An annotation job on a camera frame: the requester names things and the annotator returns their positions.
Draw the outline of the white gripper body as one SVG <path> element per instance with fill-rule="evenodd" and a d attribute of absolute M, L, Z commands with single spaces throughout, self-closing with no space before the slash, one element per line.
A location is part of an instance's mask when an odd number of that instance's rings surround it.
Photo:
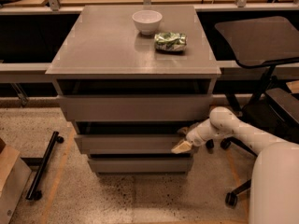
<path fill-rule="evenodd" d="M 206 128 L 195 127 L 189 129 L 186 134 L 186 140 L 195 147 L 200 147 L 206 143 Z"/>

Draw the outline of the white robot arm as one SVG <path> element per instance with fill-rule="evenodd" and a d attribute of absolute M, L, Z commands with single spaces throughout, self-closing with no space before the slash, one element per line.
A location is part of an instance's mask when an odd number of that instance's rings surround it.
<path fill-rule="evenodd" d="M 299 145 L 241 121 L 218 106 L 209 118 L 179 130 L 185 135 L 176 154 L 200 147 L 211 139 L 233 137 L 257 154 L 253 166 L 249 224 L 299 224 Z"/>

